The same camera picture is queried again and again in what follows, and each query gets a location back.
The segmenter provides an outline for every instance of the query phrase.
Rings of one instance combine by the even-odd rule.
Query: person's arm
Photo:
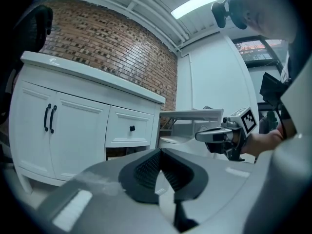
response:
[[[284,119],[283,123],[287,133],[287,138],[293,137],[296,134],[293,121],[291,119]],[[241,153],[247,153],[257,157],[264,151],[273,150],[284,140],[282,133],[282,124],[279,123],[277,129],[269,132],[268,134],[251,134],[247,139],[246,145],[242,148]]]

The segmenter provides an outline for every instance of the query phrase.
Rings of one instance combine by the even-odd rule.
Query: floor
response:
[[[33,187],[33,192],[31,194],[27,194],[22,188],[12,165],[7,165],[3,168],[3,173],[15,196],[34,209],[37,209],[44,199],[46,199],[47,196],[57,188],[57,186],[44,184],[31,179],[30,183]]]

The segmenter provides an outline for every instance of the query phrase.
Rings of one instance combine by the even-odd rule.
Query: ceiling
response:
[[[204,5],[180,19],[170,12],[189,0],[85,0],[116,10],[137,21],[153,32],[171,50],[184,46],[210,34],[222,31],[231,39],[256,35],[247,28],[240,30],[228,19],[224,29],[218,28],[210,10],[211,3]]]

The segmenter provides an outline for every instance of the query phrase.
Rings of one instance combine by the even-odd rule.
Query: white wall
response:
[[[264,73],[267,72],[271,76],[280,80],[281,75],[279,74],[276,66],[268,66],[268,67],[258,67],[258,68],[250,68],[249,74],[253,81],[254,90],[257,97],[257,102],[264,102],[263,96],[260,94],[261,84]]]
[[[202,109],[207,105],[223,108],[224,116],[228,116],[251,106],[258,120],[252,79],[228,36],[217,33],[206,37],[183,48],[184,55],[178,58],[176,110]]]

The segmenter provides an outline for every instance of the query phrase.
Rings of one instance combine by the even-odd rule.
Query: brick wall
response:
[[[53,30],[42,53],[81,62],[136,83],[176,107],[177,57],[125,16],[79,0],[41,0],[53,9]]]

